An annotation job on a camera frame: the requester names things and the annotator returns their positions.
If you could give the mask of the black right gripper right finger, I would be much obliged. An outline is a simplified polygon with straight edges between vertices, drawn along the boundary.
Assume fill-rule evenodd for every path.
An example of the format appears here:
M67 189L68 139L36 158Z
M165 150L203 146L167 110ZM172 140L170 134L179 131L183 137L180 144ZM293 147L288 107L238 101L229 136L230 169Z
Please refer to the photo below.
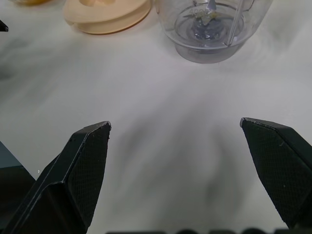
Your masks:
M258 177L288 228L312 226L312 146L293 128L240 121Z

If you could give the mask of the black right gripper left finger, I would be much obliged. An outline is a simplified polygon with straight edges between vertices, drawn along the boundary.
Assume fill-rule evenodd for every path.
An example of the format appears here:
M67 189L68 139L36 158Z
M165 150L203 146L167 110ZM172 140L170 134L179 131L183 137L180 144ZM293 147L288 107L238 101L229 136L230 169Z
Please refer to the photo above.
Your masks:
M73 133L42 171L4 229L6 234L85 234L102 187L111 124Z

